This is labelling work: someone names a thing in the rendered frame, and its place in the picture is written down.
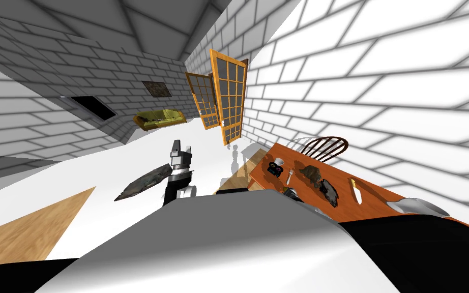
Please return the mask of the large wooden glazed door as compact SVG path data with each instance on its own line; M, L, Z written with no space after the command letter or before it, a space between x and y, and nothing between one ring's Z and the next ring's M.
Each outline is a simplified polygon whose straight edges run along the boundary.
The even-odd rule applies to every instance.
M210 49L213 85L218 107L223 144L242 135L248 60L236 60Z

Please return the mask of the dark grey flat slab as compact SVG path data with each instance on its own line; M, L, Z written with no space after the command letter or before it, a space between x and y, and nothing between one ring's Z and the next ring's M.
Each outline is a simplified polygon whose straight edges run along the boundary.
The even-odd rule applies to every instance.
M172 167L169 163L162 165L131 182L114 201L123 200L124 198L129 198L142 193L143 191L161 183L164 179L169 177L171 173Z

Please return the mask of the black and white mug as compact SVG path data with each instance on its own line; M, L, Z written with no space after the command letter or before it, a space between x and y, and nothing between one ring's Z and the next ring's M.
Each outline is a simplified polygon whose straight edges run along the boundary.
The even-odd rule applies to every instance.
M276 158L274 161L269 163L267 171L276 177L280 177L284 171L283 165L284 161L281 158Z

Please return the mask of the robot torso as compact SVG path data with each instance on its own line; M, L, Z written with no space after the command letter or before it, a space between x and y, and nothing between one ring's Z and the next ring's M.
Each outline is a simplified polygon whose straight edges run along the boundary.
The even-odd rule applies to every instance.
M36 293L400 293L333 219L275 191L179 198Z

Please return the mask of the dark wooden spindle chair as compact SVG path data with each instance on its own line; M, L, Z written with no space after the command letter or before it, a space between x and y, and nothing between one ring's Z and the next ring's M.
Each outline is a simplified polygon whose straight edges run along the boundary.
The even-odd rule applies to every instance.
M303 137L296 138L288 145L293 150L320 162L327 162L348 149L348 142L342 137Z

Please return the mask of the black lumpy thing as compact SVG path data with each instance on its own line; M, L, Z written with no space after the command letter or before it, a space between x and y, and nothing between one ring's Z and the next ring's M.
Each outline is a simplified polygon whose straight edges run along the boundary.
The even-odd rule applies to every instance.
M338 206L339 195L326 179L320 181L319 190L332 207L336 208Z

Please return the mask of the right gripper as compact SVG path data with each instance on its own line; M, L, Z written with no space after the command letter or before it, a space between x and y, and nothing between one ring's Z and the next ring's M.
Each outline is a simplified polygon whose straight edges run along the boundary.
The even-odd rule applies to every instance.
M283 194L289 198L292 198L293 200L297 201L297 202L303 202L302 200L300 200L300 198L298 197L295 189L293 188L290 188L290 187L284 187L283 188Z

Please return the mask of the small wooden glazed door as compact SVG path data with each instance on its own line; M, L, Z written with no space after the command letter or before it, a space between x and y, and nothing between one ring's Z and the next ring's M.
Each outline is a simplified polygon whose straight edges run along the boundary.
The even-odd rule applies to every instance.
M185 73L200 120L206 130L219 126L213 76Z

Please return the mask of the dark green lumpy thing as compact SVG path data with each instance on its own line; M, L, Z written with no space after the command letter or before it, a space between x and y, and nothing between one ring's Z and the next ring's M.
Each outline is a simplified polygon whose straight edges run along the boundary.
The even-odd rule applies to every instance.
M310 184L314 186L315 189L320 188L322 184L322 180L321 180L321 174L320 174L319 168L312 166L312 165L308 165L304 167L303 169L300 169L299 172L304 177L306 177L306 179L310 182Z

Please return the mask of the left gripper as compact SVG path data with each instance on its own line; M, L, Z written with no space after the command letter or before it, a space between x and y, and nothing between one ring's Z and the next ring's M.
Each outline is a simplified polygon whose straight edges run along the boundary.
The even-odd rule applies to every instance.
M181 151L181 141L179 139L175 139L171 148L170 158L170 165L173 172L190 171L189 168L192 158L192 151L189 145L186 146L185 152Z

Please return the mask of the orange wooden table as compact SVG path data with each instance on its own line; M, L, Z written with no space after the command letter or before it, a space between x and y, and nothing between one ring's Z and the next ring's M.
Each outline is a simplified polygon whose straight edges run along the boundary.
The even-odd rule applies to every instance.
M280 177L268 172L269 163L276 158L284 161L284 168ZM305 166L313 165L320 169L322 179L326 179L337 191L338 206L332 207L323 194L313 187L299 170ZM288 171L294 170L290 184L286 185ZM263 189L281 192L285 186L294 188L299 198L306 204L319 208L323 213L338 222L348 222L371 218L389 217L399 215L387 201L400 201L402 196L382 187L364 181L356 176L346 173L336 167L317 161L281 144L274 144L250 172L250 185L259 184ZM353 195L349 179L356 181L361 191L362 204L358 204Z

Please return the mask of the yellow sofa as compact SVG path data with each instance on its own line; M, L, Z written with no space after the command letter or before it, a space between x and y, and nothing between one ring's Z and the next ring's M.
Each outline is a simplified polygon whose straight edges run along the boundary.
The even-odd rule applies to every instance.
M138 112L133 122L143 131L163 128L171 125L186 123L182 111L177 109L162 109Z

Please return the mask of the dark picture on wall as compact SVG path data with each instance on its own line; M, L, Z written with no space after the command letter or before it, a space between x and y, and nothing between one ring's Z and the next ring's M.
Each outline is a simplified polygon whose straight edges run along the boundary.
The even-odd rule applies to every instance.
M163 82L156 81L142 81L150 95L154 98L167 98L172 97L169 89Z

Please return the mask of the pale grey bowl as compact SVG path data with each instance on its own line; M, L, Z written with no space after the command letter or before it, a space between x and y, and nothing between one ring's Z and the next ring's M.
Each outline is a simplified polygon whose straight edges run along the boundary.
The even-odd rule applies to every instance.
M403 198L400 201L387 201L386 205L402 214L421 214L437 217L450 217L448 212L421 198Z

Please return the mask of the black window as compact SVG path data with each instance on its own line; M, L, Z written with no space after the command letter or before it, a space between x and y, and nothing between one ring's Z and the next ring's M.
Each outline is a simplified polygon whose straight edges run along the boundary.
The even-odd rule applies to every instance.
M95 96L69 96L69 100L102 121L107 121L117 116L116 112Z

